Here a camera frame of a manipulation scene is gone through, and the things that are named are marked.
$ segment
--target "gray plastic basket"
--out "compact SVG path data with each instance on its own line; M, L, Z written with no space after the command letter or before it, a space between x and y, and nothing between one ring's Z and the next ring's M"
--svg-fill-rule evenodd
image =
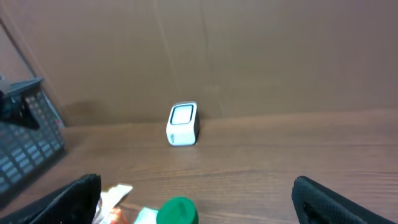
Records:
M41 78L11 85L3 99L18 101L22 97L40 125L38 130L0 122L0 207L23 189L63 151L64 141L42 90Z

